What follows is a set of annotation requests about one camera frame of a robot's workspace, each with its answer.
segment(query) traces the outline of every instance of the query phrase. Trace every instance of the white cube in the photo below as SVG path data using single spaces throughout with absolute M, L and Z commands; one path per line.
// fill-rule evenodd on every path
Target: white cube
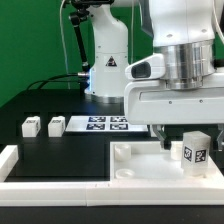
M 128 161 L 131 159 L 131 145 L 129 144 L 116 144 L 115 145 L 115 159 L 118 161 Z
M 200 131 L 184 133 L 181 166 L 185 175 L 201 176 L 206 174 L 210 142 L 211 137 Z
M 0 182 L 4 182 L 19 159 L 18 147 L 8 145 L 0 154 Z
M 65 117 L 53 117 L 48 124 L 49 137 L 61 137 L 65 131 Z
M 40 117 L 28 117 L 22 124 L 23 137 L 36 137 L 40 128 Z
M 183 149 L 183 142 L 180 141 L 172 141 L 171 142 L 171 159 L 173 160 L 179 160 L 182 159 L 182 150 Z

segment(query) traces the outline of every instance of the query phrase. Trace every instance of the cube with marker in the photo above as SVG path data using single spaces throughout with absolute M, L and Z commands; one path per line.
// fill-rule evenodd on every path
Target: cube with marker
M 65 131 L 65 117 L 53 117 L 48 124 L 49 137 L 61 137 Z
M 187 176 L 203 176 L 208 169 L 211 137 L 200 132 L 184 133 L 181 166 Z
M 25 138 L 36 137 L 40 131 L 40 117 L 28 117 L 22 124 L 22 134 Z

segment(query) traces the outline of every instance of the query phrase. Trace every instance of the green wall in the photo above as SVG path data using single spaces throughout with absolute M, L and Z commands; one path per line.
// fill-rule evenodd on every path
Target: green wall
M 0 106 L 36 80 L 65 73 L 59 26 L 61 0 L 0 1 Z M 69 71 L 81 69 L 73 28 L 68 21 L 71 6 L 64 10 L 65 37 Z M 131 9 L 112 9 L 115 17 L 130 28 Z M 152 52 L 152 40 L 140 29 L 139 9 L 135 9 L 134 60 Z M 82 24 L 89 61 L 94 61 L 94 44 L 90 22 Z M 217 57 L 224 56 L 217 41 Z M 67 84 L 49 84 L 48 88 L 67 88 Z

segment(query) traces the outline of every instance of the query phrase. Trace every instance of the metal bracket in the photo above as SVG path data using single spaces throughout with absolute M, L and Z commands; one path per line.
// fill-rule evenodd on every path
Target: metal bracket
M 159 139 L 161 148 L 164 149 L 164 142 L 167 136 L 163 131 L 163 125 L 152 125 L 152 130 L 156 134 L 156 137 Z
M 223 140 L 224 140 L 224 124 L 218 124 L 218 129 L 220 130 L 220 134 L 217 137 L 218 142 L 218 150 L 223 150 Z

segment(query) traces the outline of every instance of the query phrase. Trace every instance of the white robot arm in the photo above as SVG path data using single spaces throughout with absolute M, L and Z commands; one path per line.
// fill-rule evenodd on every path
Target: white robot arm
M 213 0 L 142 2 L 149 7 L 154 54 L 126 69 L 132 80 L 125 89 L 127 119 L 154 126 L 223 124 L 224 74 L 213 66 Z M 220 19 L 224 1 L 215 3 Z M 158 56 L 159 63 L 153 60 Z
M 75 30 L 77 15 L 82 17 L 84 14 L 85 20 L 87 17 L 91 18 L 94 31 L 95 64 L 90 70 L 85 66 L 88 63 L 85 54 L 82 55 L 84 50 L 80 50 L 83 67 L 85 71 L 89 70 L 86 97 L 102 103 L 123 102 L 124 89 L 128 83 L 125 77 L 125 68 L 128 66 L 128 30 L 121 21 L 112 16 L 110 8 L 111 4 L 113 7 L 133 6 L 137 0 L 72 0 L 71 2 L 77 8 L 72 20 Z

